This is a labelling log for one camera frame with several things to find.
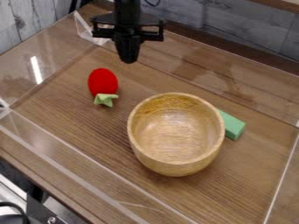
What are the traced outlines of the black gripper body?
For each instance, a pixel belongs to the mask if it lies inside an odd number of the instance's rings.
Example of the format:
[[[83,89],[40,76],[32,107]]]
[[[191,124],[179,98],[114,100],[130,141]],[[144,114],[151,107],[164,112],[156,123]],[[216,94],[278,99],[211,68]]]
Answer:
[[[143,41],[164,40],[164,21],[142,12],[140,0],[115,0],[114,10],[90,19],[92,37],[114,39],[138,37]]]

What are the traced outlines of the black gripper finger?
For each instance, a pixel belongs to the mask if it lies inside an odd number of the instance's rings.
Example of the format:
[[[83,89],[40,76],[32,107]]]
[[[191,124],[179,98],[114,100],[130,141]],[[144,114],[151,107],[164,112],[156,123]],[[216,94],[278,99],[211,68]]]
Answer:
[[[138,61],[142,39],[138,35],[134,36],[115,36],[115,45],[119,58],[127,64]]]

